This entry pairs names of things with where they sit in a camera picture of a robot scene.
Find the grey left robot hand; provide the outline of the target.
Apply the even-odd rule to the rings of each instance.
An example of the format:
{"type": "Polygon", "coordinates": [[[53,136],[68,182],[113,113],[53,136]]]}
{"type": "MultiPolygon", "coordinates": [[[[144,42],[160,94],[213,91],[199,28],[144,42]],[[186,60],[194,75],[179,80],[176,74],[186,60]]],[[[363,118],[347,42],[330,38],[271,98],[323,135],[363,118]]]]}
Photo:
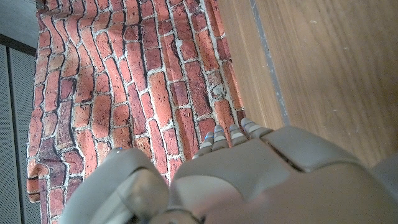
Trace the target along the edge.
{"type": "Polygon", "coordinates": [[[59,221],[396,223],[397,158],[368,169],[306,130],[245,118],[216,126],[169,184],[141,150],[111,150],[59,221]]]}

